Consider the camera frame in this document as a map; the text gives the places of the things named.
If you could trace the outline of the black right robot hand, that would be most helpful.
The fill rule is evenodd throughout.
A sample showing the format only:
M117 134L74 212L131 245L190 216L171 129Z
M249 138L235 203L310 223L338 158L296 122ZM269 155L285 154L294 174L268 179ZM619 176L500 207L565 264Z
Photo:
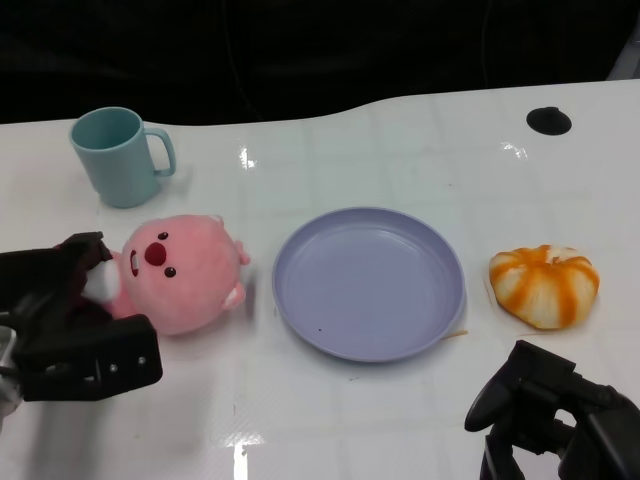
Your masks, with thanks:
M558 456L562 479L636 479L639 409L575 363L519 340L467 413L468 432L487 430L483 479L521 479L513 450Z

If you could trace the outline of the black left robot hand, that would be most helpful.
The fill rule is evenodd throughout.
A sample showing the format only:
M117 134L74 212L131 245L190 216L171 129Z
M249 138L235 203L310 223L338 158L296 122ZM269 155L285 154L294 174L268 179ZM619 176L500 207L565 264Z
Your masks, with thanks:
M102 233L1 256L1 400L98 401L158 382L156 331L108 311L98 274L117 264Z

